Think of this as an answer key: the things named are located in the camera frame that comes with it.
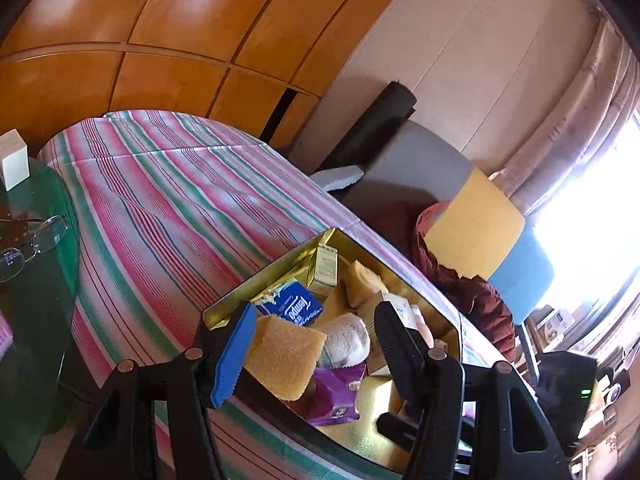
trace blue tissue package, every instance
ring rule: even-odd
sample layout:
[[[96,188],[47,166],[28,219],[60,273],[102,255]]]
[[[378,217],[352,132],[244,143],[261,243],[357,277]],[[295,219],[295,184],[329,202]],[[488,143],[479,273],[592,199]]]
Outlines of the blue tissue package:
[[[301,326],[312,322],[322,312],[320,302],[298,280],[284,282],[253,303],[265,316],[275,314]]]

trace bright window light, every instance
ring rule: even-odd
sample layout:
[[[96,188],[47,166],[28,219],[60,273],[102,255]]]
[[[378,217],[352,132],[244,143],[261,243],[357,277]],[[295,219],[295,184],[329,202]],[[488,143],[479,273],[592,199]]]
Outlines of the bright window light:
[[[608,300],[640,264],[640,128],[636,114],[615,147],[542,211],[535,232],[556,276],[540,306],[573,312]]]

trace glass table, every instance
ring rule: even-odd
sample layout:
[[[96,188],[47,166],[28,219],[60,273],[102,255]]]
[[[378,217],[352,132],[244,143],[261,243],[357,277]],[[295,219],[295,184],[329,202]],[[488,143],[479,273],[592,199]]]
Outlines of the glass table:
[[[13,343],[0,360],[0,447],[22,472],[30,464],[56,407],[58,377],[71,344],[78,288],[78,218],[58,174],[29,160],[30,177],[9,192],[0,186],[0,218],[66,215],[58,245],[0,283],[0,314]],[[19,245],[26,222],[0,222],[0,249]]]

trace white sock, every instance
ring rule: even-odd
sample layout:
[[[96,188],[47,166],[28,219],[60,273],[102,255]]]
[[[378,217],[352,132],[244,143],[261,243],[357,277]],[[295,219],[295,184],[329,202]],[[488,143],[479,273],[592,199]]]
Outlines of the white sock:
[[[367,327],[355,314],[342,314],[313,329],[326,334],[326,342],[318,359],[319,368],[354,366],[369,355]]]

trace yellow chair seat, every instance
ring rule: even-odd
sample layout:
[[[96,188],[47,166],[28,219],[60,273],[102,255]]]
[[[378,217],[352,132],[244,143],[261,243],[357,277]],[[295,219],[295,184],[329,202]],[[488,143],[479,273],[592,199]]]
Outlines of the yellow chair seat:
[[[524,228],[524,217],[474,168],[424,241],[438,262],[467,278],[487,280]]]

